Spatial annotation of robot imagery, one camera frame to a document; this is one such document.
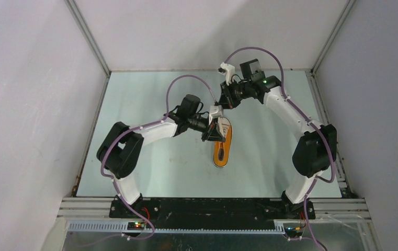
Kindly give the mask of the orange canvas sneaker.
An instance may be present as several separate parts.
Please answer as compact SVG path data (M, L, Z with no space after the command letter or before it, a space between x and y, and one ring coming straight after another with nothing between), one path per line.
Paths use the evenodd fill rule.
M213 163L217 168L223 168L229 161L232 137L225 142L215 142Z

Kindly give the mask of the white shoelace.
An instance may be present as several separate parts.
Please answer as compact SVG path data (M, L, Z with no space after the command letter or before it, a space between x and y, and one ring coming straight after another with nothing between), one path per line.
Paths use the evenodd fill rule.
M226 117L218 118L218 125L222 136L225 139L230 139L232 137L232 125L229 119Z

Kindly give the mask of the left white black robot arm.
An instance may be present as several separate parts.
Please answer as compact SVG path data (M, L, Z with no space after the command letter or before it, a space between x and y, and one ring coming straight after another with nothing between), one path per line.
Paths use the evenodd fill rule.
M96 157L101 162L101 174L112 180L128 217L136 218L142 211L142 195L132 175L142 147L189 129L200 132L202 141L225 142L222 106L215 104L202 112L201 105L200 98L188 94L159 121L134 128L116 122L108 132Z

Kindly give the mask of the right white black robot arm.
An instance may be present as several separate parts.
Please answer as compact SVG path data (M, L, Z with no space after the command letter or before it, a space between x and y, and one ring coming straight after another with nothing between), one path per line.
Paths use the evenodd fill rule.
M297 170L293 181L283 192L282 214L294 219L302 212L301 203L309 196L313 183L322 179L336 159L337 130L331 124L311 119L292 101L282 81L266 76L257 59L240 64L242 78L234 80L235 67L221 63L218 71L225 76L221 83L219 106L236 108L243 99L257 99L271 109L288 126L297 141L292 163Z

